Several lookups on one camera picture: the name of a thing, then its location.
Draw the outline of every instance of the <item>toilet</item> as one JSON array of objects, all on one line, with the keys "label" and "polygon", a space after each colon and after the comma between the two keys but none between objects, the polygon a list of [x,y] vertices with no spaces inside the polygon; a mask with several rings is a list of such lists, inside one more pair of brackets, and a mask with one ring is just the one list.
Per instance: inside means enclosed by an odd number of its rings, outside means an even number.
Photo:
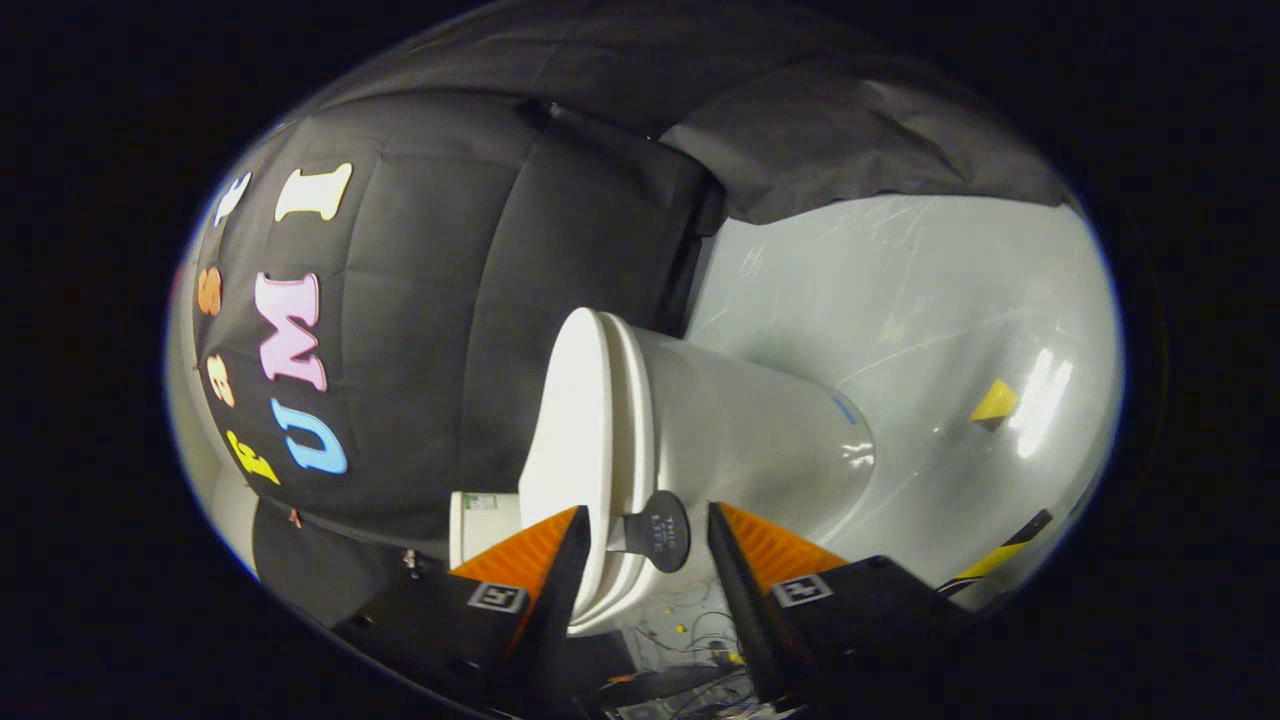
[{"label": "toilet", "polygon": [[568,633],[589,635],[625,626],[655,596],[714,579],[709,501],[817,538],[847,514],[873,468],[867,421],[838,392],[580,307],[552,350],[518,483],[520,527],[513,515],[479,518],[511,534],[588,507],[591,550]]}]

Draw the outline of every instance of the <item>wires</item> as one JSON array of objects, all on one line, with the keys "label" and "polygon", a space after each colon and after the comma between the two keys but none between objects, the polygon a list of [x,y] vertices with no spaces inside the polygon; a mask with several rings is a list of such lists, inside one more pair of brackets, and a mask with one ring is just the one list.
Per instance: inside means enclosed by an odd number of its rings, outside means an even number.
[{"label": "wires", "polygon": [[700,697],[703,697],[704,694],[707,694],[707,693],[712,692],[713,689],[716,689],[716,688],[718,688],[718,687],[723,685],[723,684],[724,684],[724,683],[727,683],[728,680],[732,680],[732,679],[736,679],[736,678],[741,678],[741,676],[744,676],[745,674],[746,674],[746,670],[735,670],[735,671],[730,673],[728,675],[724,675],[723,678],[721,678],[721,679],[716,680],[714,683],[712,683],[712,684],[707,685],[707,687],[705,687],[705,688],[703,688],[703,689],[701,689],[701,691],[700,691],[700,692],[699,692],[698,694],[695,694],[694,697],[691,697],[691,698],[689,698],[687,701],[685,701],[685,705],[681,705],[681,706],[680,706],[680,710],[675,711],[675,712],[673,712],[673,714],[671,715],[671,720],[678,720],[678,717],[680,717],[681,715],[684,715],[685,710],[686,710],[686,708],[687,708],[687,707],[689,707],[690,705],[692,705],[692,703],[694,703],[694,701],[696,701],[698,698],[700,698]]}]

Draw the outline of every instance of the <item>yellow triangle marker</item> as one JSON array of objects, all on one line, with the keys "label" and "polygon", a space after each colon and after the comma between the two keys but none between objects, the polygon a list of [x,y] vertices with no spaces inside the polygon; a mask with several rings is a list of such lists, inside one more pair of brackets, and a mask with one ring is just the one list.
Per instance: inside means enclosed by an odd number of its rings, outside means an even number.
[{"label": "yellow triangle marker", "polygon": [[977,423],[979,420],[1004,418],[1012,413],[1016,405],[1018,393],[1006,386],[1005,380],[996,378],[991,389],[987,391],[987,397],[983,397],[982,402],[978,404],[978,409],[973,411],[973,415],[969,415],[969,421]]},{"label": "yellow triangle marker", "polygon": [[746,564],[751,568],[755,582],[763,593],[769,592],[773,585],[783,580],[801,575],[817,575],[849,565],[842,557],[786,528],[731,505],[723,502],[718,505],[724,512],[724,519],[728,520],[737,546],[741,548],[742,556],[746,557]]},{"label": "yellow triangle marker", "polygon": [[564,534],[577,507],[552,515],[536,525],[525,528],[480,555],[454,568],[451,574],[480,583],[515,585],[529,592],[530,605],[547,582],[552,561],[559,552]]}]

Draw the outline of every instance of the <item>toilet seat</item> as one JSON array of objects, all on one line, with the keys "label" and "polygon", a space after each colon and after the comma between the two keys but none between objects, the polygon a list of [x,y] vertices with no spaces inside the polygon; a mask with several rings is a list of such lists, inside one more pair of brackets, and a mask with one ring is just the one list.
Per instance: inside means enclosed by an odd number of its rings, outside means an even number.
[{"label": "toilet seat", "polygon": [[566,319],[520,478],[521,524],[585,505],[591,550],[571,624],[605,612],[636,584],[639,555],[605,551],[609,518],[639,512],[655,489],[649,379],[621,318],[589,309]]}]

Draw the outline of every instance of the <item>foam letter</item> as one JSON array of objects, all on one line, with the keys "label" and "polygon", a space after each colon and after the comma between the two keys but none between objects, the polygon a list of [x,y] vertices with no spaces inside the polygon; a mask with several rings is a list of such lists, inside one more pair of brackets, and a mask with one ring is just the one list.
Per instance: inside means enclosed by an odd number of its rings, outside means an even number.
[{"label": "foam letter", "polygon": [[279,223],[289,213],[303,211],[320,213],[321,219],[332,220],[338,213],[348,179],[351,163],[343,163],[332,173],[320,176],[303,176],[301,169],[293,170],[275,201],[275,222]]},{"label": "foam letter", "polygon": [[218,315],[223,309],[223,274],[218,268],[205,268],[196,278],[196,305],[206,315]]},{"label": "foam letter", "polygon": [[271,398],[271,413],[275,414],[275,421],[280,425],[282,430],[288,432],[289,428],[301,428],[315,433],[320,438],[321,450],[298,445],[291,437],[284,438],[284,445],[289,448],[289,454],[293,455],[293,461],[298,464],[298,468],[315,468],[316,470],[324,470],[334,475],[347,471],[347,455],[342,451],[342,445],[338,443],[338,438],[334,437],[333,430],[321,423],[319,418],[298,413],[297,410],[289,410],[274,397]]},{"label": "foam letter", "polygon": [[232,386],[227,377],[227,364],[221,355],[212,355],[205,361],[209,370],[209,384],[214,387],[214,397],[221,400],[228,407],[236,407],[236,396],[232,395]]},{"label": "foam letter", "polygon": [[289,319],[298,318],[307,327],[315,327],[320,319],[320,282],[315,274],[307,273],[301,281],[269,281],[259,273],[253,282],[253,304],[259,314],[275,325],[275,333],[259,348],[266,378],[274,380],[275,375],[289,375],[324,392],[329,382],[320,359],[315,355],[306,360],[297,359],[317,345],[316,338]]},{"label": "foam letter", "polygon": [[227,193],[223,195],[223,199],[218,202],[218,211],[214,213],[215,228],[218,227],[218,223],[223,222],[223,218],[230,215],[232,210],[239,205],[239,199],[244,195],[244,188],[248,187],[248,179],[251,177],[253,177],[253,173],[244,173],[244,177],[236,181],[236,184],[230,186],[227,190]]},{"label": "foam letter", "polygon": [[227,430],[227,439],[232,442],[232,450],[236,451],[236,457],[239,459],[241,465],[244,466],[246,471],[253,473],[255,475],[262,475],[273,483],[280,484],[280,480],[275,478],[275,473],[271,470],[271,466],[268,465],[266,460],[259,457],[257,454],[253,452],[253,448],[243,442],[239,442],[239,439],[236,438],[236,433]]}]

